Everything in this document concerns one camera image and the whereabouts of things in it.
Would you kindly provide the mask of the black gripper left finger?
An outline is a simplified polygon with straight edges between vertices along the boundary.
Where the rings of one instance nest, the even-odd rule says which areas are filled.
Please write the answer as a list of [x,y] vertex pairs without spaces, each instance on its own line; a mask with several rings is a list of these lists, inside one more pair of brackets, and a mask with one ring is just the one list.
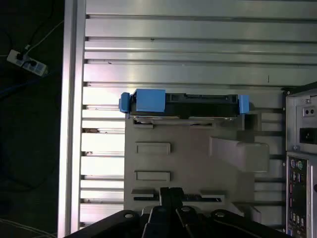
[[139,215],[122,210],[83,229],[67,235],[68,238],[166,238],[169,235],[172,203],[171,189],[159,191],[160,205],[150,213]]

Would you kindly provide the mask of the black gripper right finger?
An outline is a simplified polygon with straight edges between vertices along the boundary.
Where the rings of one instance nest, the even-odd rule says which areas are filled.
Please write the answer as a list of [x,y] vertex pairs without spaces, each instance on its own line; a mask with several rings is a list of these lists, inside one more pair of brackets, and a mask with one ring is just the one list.
[[182,229],[190,238],[289,238],[277,231],[248,218],[224,209],[209,215],[198,213],[193,207],[184,206],[184,192],[180,187],[170,189],[171,206]]

